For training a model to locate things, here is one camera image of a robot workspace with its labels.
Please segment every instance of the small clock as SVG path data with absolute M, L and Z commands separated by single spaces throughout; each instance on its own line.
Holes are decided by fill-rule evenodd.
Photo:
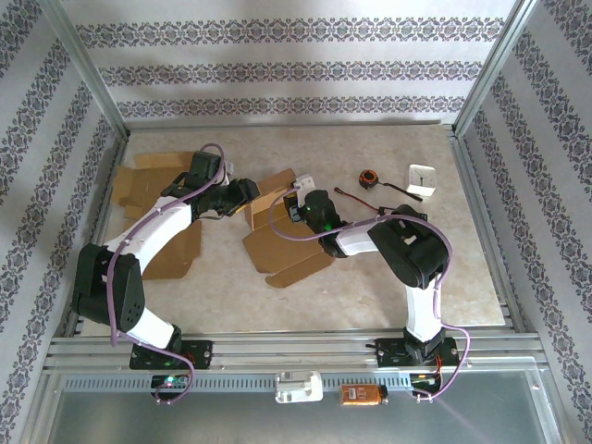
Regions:
M 431 166 L 409 165 L 407 192 L 429 197 L 436 189 L 436 170 Z

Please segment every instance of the striped wallpaper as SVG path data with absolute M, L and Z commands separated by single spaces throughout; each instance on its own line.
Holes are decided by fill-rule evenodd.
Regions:
M 513 1 L 69 0 L 131 128 L 452 123 Z
M 464 134 L 510 283 L 592 442 L 592 0 L 544 0 Z
M 34 0 L 0 0 L 0 26 L 0 443 L 12 443 L 118 143 Z

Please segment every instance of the flattened cardboard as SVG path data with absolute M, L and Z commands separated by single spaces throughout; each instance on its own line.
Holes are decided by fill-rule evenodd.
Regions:
M 286 169 L 258 182 L 261 196 L 245 208 L 245 219 L 252 232 L 242 243 L 256 270 L 273 274 L 266 277 L 265 282 L 277 289 L 284 289 L 330 266 L 335 260 L 316 240 L 286 240 L 269 226 L 269 206 L 290 188 L 294 180 L 294 172 Z M 314 234 L 303 222 L 292 223 L 281 201 L 273 208 L 272 219 L 274 226 L 283 233 L 297 237 Z
M 193 152 L 139 154 L 136 168 L 120 166 L 115 177 L 111 201 L 124 207 L 125 229 L 145 215 L 160 192 L 180 173 L 187 171 Z M 153 258 L 143 279 L 183 278 L 202 249 L 202 222 L 181 231 Z

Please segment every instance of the white arm segment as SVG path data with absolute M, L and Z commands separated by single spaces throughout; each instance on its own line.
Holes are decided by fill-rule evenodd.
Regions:
M 160 197 L 156 201 L 154 207 L 144 215 L 132 227 L 126 230 L 123 234 L 110 240 L 106 246 L 111 252 L 114 252 L 119 244 L 126 238 L 128 233 L 136 227 L 143 219 L 150 215 L 158 208 L 170 202 L 176 201 L 176 197 L 167 196 Z M 173 239 L 175 235 L 191 225 L 191 205 L 186 203 L 178 203 L 176 206 L 169 208 L 162 215 L 152 219 L 148 224 L 134 236 L 129 245 L 127 245 L 121 254 L 132 253 L 140 262 L 140 271 L 143 273 L 144 269 L 153 257 L 165 246 L 168 241 Z
M 108 242 L 107 249 L 114 252 L 119 244 L 126 238 L 128 233 L 136 227 L 140 221 L 150 215 L 158 208 L 176 201 L 177 198 L 168 196 L 160 197 L 154 207 L 146 213 L 138 222 L 130 227 L 125 233 Z M 170 241 L 177 233 L 187 228 L 191 224 L 191 206 L 185 203 L 179 203 L 166 210 L 162 215 L 152 219 L 140 232 L 134 236 L 129 245 L 127 245 L 121 254 L 132 253 L 140 262 L 140 271 L 144 269 L 153 257 Z M 142 316 L 136 326 L 127 333 L 133 338 L 153 345 L 159 349 L 164 349 L 170 342 L 174 327 L 168 322 L 163 321 L 156 314 L 144 306 Z
M 175 328 L 168 322 L 163 321 L 156 314 L 144 306 L 144 311 L 136 327 L 128 331 L 128 335 L 143 342 L 164 349 L 170 342 Z
M 434 284 L 429 283 L 425 290 L 405 286 L 407 290 L 407 331 L 420 342 L 428 342 L 442 329 L 440 318 L 440 297 L 438 289 L 438 317 L 434 313 Z
M 377 222 L 349 228 L 337 235 L 336 242 L 346 256 L 354 256 L 357 253 L 377 252 L 378 248 L 368 236 L 368 230 Z
M 337 245 L 348 256 L 357 253 L 377 252 L 378 248 L 368 236 L 368 230 L 376 223 L 361 227 L 346 229 L 337 235 Z M 434 284 L 435 279 L 429 283 L 427 289 L 405 286 L 407 291 L 407 330 L 420 342 L 428 342 L 442 329 L 439 320 L 440 298 L 438 289 L 438 317 L 434 314 Z

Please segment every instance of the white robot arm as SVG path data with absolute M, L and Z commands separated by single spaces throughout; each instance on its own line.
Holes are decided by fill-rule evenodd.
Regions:
M 232 216 L 259 196 L 257 185 L 252 180 L 229 181 L 227 172 L 232 169 L 231 164 L 226 163 L 223 166 L 225 174 L 214 179 L 221 162 L 219 155 L 196 152 L 190 171 L 179 175 L 163 190 L 144 217 L 105 245 L 90 243 L 82 248 L 74 284 L 73 304 L 77 313 L 94 322 L 110 325 L 106 301 L 107 268 L 123 242 L 112 282 L 117 330 L 140 343 L 179 353 L 180 329 L 160 319 L 146 307 L 142 273 L 175 235 L 204 213 L 214 210 L 219 218 Z M 212 179 L 214 184 L 204 192 L 187 200 L 180 199 Z M 129 234 L 136 231 L 129 240 Z
M 342 221 L 324 190 L 317 190 L 309 175 L 294 183 L 296 195 L 285 198 L 293 221 L 304 221 L 316 234 L 327 228 L 343 230 L 319 238 L 325 252 L 334 257 L 379 252 L 393 273 L 405 284 L 408 317 L 403 330 L 405 349 L 416 364 L 433 357 L 444 340 L 440 320 L 440 274 L 448 265 L 448 249 L 443 240 L 422 222 L 422 215 L 409 205 L 401 205 L 394 214 L 417 220 L 392 219 L 351 226 Z

